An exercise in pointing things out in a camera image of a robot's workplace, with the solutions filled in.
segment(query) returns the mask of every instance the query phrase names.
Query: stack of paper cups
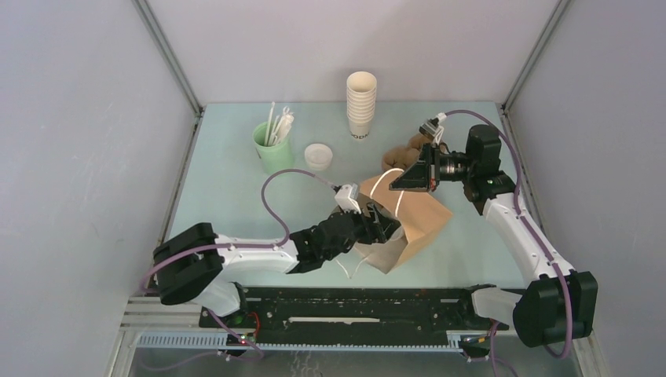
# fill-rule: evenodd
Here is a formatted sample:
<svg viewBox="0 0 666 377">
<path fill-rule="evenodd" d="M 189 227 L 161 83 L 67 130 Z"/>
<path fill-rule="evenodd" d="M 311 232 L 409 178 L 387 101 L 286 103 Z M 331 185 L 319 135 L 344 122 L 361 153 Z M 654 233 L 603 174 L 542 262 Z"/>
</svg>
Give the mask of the stack of paper cups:
<svg viewBox="0 0 666 377">
<path fill-rule="evenodd" d="M 376 100 L 377 78 L 372 73 L 359 71 L 347 78 L 347 117 L 355 139 L 364 139 L 370 133 Z"/>
</svg>

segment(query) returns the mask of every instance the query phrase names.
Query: white wall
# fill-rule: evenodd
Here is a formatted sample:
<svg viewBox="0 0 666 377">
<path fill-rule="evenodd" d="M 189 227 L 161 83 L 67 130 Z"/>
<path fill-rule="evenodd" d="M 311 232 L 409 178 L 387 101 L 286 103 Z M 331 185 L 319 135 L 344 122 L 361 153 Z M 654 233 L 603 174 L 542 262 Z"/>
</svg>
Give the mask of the white wall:
<svg viewBox="0 0 666 377">
<path fill-rule="evenodd" d="M 129 0 L 0 2 L 0 374 L 102 375 L 192 113 Z"/>
<path fill-rule="evenodd" d="M 666 2 L 573 2 L 510 119 L 547 231 L 599 282 L 615 376 L 664 375 Z"/>
<path fill-rule="evenodd" d="M 203 103 L 343 101 L 360 69 L 381 101 L 502 102 L 557 0 L 150 2 Z"/>
</svg>

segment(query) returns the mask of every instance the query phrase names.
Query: metal frame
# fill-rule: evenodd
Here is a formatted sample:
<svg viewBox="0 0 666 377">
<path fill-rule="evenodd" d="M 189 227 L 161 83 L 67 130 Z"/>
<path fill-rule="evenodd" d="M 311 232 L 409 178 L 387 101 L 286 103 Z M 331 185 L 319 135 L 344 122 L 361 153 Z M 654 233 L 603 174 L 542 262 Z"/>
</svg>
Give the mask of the metal frame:
<svg viewBox="0 0 666 377">
<path fill-rule="evenodd" d="M 192 107 L 196 116 L 196 124 L 192 132 L 192 136 L 188 143 L 188 149 L 185 158 L 181 165 L 181 172 L 176 182 L 172 201 L 167 211 L 165 221 L 163 224 L 162 239 L 166 239 L 170 231 L 171 223 L 175 215 L 175 209 L 180 199 L 182 185 L 185 181 L 185 176 L 189 167 L 189 162 L 194 150 L 194 144 L 199 134 L 200 124 L 203 120 L 203 106 L 196 98 L 194 90 L 190 85 L 181 65 L 178 63 L 174 51 L 172 50 L 162 28 L 156 19 L 152 8 L 148 4 L 148 0 L 132 0 L 135 4 L 141 19 L 144 21 L 148 32 L 155 41 L 158 50 L 162 54 L 166 65 L 169 67 L 171 73 L 177 81 L 181 91 L 186 97 L 186 100 Z M 523 172 L 523 179 L 521 181 L 525 199 L 534 217 L 536 223 L 543 228 L 543 219 L 540 217 L 537 198 L 534 196 L 531 186 L 529 184 L 529 169 L 525 167 L 523 159 L 521 158 L 521 149 L 514 130 L 510 123 L 509 112 L 513 106 L 516 97 L 521 91 L 525 80 L 534 69 L 536 63 L 540 59 L 542 52 L 551 40 L 556 27 L 560 24 L 565 11 L 573 0 L 560 0 L 555 6 L 553 13 L 549 17 L 548 22 L 544 26 L 528 60 L 525 62 L 520 74 L 518 75 L 514 85 L 512 86 L 507 99 L 504 104 L 498 106 L 501 114 L 502 124 L 505 132 L 510 137 L 511 142 L 517 149 L 518 158 L 521 161 L 521 169 Z M 214 341 L 204 341 L 202 344 L 195 344 L 189 348 L 200 349 L 217 349 L 220 344 L 224 344 L 226 339 L 225 331 L 218 329 L 199 328 L 199 315 L 201 307 L 196 304 L 184 304 L 179 306 L 162 306 L 157 298 L 133 297 L 127 303 L 126 313 L 120 325 L 118 335 L 116 336 L 113 352 L 110 356 L 107 377 L 127 377 L 131 373 L 131 365 L 134 358 L 136 348 L 143 346 L 156 346 L 159 347 L 183 347 L 182 340 L 176 341 L 174 344 L 162 344 L 159 340 L 153 338 L 145 338 L 146 336 L 159 337 L 165 334 L 178 333 L 181 339 L 213 339 Z M 253 329 L 236 328 L 235 331 L 249 332 Z M 453 344 L 446 350 L 436 349 L 423 349 L 422 351 L 457 351 L 457 341 L 460 336 L 468 335 L 482 335 L 483 331 L 458 331 L 448 332 L 450 339 L 453 339 Z M 514 331 L 504 331 L 502 335 L 515 335 Z M 273 347 L 280 350 L 300 350 L 302 345 L 279 345 Z M 580 370 L 583 377 L 604 377 L 608 375 L 606 365 L 598 348 L 598 343 L 593 332 L 588 338 L 577 339 L 573 342 L 576 358 L 580 365 Z M 395 349 L 400 351 L 415 351 L 421 349 Z"/>
</svg>

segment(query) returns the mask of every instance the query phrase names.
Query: red wire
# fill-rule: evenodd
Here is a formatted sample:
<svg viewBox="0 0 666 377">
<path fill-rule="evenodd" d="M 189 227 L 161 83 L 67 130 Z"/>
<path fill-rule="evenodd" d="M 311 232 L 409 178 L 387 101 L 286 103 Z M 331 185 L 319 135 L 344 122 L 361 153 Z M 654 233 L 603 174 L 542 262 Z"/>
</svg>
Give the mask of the red wire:
<svg viewBox="0 0 666 377">
<path fill-rule="evenodd" d="M 257 321 L 257 328 L 254 330 L 254 340 L 257 340 L 257 334 L 259 333 L 259 328 L 261 328 L 262 324 L 259 322 L 259 316 L 256 312 L 251 312 L 249 315 L 253 316 L 254 320 Z"/>
</svg>

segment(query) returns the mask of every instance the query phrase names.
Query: white lid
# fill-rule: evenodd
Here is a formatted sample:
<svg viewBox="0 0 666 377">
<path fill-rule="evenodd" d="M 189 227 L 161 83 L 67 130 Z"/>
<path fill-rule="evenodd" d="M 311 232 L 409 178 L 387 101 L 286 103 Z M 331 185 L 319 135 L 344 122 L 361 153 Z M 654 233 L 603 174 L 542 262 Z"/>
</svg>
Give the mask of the white lid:
<svg viewBox="0 0 666 377">
<path fill-rule="evenodd" d="M 312 170 L 326 170 L 333 160 L 333 151 L 323 144 L 311 144 L 306 148 L 306 163 Z"/>
</svg>

